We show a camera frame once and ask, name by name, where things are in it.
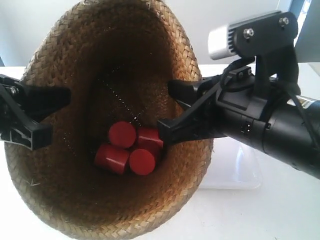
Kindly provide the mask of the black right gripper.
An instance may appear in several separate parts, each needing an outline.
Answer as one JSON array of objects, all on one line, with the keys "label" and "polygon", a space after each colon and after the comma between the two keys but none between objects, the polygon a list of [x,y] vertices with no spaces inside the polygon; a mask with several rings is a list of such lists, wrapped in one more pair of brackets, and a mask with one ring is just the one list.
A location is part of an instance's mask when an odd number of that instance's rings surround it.
[{"label": "black right gripper", "polygon": [[264,70],[249,66],[226,68],[201,81],[169,80],[168,95],[183,109],[175,118],[157,121],[159,138],[167,145],[231,137],[262,145],[270,106],[270,80]]}]

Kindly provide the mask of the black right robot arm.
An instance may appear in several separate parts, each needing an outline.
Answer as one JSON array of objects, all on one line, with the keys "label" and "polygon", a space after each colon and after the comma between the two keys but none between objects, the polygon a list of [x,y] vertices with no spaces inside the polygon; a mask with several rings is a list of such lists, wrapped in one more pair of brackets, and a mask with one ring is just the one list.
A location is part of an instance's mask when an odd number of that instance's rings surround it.
[{"label": "black right robot arm", "polygon": [[249,66],[198,82],[170,80],[168,93],[183,109],[157,121],[167,145],[230,137],[296,170],[320,176],[320,103],[297,95],[298,86],[269,79],[266,98],[254,96],[258,77]]}]

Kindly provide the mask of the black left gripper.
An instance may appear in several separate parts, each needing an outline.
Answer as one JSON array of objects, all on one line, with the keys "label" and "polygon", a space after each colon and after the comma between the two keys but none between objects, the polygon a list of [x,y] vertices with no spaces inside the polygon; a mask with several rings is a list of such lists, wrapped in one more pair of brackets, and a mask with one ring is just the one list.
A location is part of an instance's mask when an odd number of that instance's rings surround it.
[{"label": "black left gripper", "polygon": [[39,123],[68,106],[71,90],[21,84],[0,75],[0,140],[38,150],[52,144],[52,126]]}]

